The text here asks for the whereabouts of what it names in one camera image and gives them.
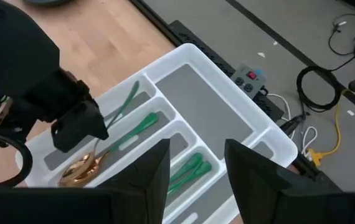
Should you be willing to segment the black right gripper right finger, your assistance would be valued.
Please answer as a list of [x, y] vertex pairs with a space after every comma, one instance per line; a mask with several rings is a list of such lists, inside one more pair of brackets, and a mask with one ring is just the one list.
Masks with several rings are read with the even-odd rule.
[[342, 192], [298, 175], [234, 139], [225, 141], [230, 186], [245, 224], [349, 224]]

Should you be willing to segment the white cutlery organizer tray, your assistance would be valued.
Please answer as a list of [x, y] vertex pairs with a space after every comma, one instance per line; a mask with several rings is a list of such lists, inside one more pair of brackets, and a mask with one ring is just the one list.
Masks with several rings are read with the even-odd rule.
[[[295, 143], [196, 46], [184, 44], [97, 97], [106, 123], [116, 115], [134, 82], [140, 87], [124, 112], [100, 141], [96, 153], [125, 136], [150, 113], [158, 122], [106, 157], [94, 187], [117, 174], [160, 139], [171, 141], [171, 173], [194, 153], [201, 153], [212, 170], [168, 195], [163, 224], [228, 223], [239, 212], [224, 162], [226, 139], [234, 139], [282, 167], [297, 157]], [[33, 167], [30, 187], [56, 187], [64, 170], [93, 149], [85, 138], [70, 152], [53, 146], [50, 131], [27, 143]]]

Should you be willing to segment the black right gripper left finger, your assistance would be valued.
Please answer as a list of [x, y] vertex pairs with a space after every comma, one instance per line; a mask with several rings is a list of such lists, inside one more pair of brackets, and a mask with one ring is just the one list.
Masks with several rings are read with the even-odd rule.
[[170, 175], [170, 140], [162, 139], [98, 187], [110, 191], [98, 224], [162, 224]]

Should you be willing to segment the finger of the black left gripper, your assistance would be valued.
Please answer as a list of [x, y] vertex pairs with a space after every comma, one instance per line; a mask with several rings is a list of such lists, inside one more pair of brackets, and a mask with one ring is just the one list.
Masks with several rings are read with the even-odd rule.
[[69, 152], [81, 140], [92, 136], [101, 140], [108, 138], [103, 116], [95, 101], [82, 101], [68, 110], [51, 126], [54, 146]]

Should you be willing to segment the grey power strip red switch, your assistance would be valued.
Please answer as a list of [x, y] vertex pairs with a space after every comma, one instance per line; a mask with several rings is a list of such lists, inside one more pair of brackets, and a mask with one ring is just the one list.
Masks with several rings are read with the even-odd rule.
[[266, 83], [266, 78], [242, 64], [230, 79], [251, 99], [253, 99]]

